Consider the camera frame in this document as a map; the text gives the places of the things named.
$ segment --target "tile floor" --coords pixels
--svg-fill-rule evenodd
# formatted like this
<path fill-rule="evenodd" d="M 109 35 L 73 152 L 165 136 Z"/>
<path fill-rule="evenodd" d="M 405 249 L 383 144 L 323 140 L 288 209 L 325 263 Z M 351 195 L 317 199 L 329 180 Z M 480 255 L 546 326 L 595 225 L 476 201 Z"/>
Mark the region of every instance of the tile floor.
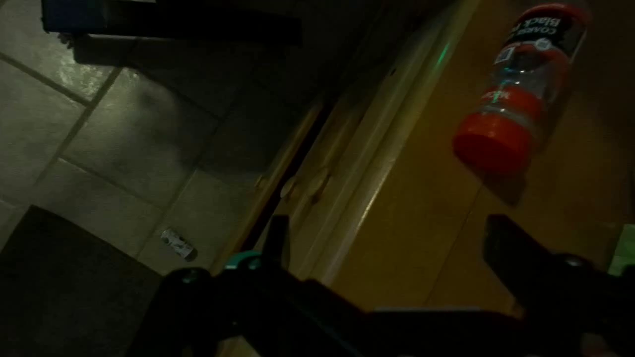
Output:
<path fill-rule="evenodd" d="M 349 57 L 369 1 L 230 0 L 300 15 L 304 47 L 135 41 L 75 63 L 40 0 L 0 0 L 0 247 L 44 205 L 165 273 L 210 265 L 308 100 Z"/>

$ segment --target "bottle cap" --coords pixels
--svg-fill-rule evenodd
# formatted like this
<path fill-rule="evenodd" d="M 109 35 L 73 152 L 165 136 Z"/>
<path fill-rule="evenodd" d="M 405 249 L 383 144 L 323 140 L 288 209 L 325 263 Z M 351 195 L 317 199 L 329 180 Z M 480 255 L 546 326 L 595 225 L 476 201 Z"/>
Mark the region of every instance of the bottle cap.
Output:
<path fill-rule="evenodd" d="M 454 154 L 482 174 L 522 172 L 534 150 L 532 132 L 496 112 L 470 114 L 454 136 Z"/>

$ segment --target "plastic bottle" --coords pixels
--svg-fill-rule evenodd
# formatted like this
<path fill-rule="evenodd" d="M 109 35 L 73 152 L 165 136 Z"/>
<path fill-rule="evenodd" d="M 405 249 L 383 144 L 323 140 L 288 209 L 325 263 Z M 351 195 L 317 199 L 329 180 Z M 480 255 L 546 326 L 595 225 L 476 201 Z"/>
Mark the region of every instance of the plastic bottle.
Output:
<path fill-rule="evenodd" d="M 454 136 L 454 154 L 482 174 L 522 172 L 534 152 L 540 120 L 562 92 L 591 21 L 581 0 L 534 1 L 494 59 L 492 84 L 480 108 Z"/>

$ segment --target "small white object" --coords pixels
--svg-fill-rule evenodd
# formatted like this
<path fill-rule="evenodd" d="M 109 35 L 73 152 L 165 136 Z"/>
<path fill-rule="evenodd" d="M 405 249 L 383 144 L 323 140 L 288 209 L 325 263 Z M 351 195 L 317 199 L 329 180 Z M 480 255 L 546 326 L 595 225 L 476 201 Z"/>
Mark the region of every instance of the small white object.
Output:
<path fill-rule="evenodd" d="M 183 259 L 192 259 L 196 249 L 192 243 L 188 243 L 181 233 L 177 233 L 175 229 L 161 229 L 161 239 L 173 247 L 173 251 L 177 255 L 181 255 Z"/>

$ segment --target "black object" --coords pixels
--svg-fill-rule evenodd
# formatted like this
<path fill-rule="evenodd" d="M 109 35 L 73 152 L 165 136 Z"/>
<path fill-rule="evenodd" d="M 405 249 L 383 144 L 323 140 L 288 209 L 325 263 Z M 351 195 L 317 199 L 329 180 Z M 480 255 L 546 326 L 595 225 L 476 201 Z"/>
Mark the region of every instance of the black object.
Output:
<path fill-rule="evenodd" d="M 0 253 L 2 357 L 121 357 L 159 273 L 30 207 Z"/>
<path fill-rule="evenodd" d="M 181 269 L 165 277 L 127 357 L 212 354 L 242 334 L 264 357 L 581 354 L 585 332 L 635 354 L 633 279 L 556 255 L 506 215 L 488 217 L 484 257 L 524 305 L 524 318 L 494 310 L 365 312 L 317 281 L 282 269 L 286 217 L 274 217 L 262 253 L 228 269 Z"/>
<path fill-rule="evenodd" d="M 42 0 L 46 31 L 302 43 L 296 17 L 204 0 Z"/>

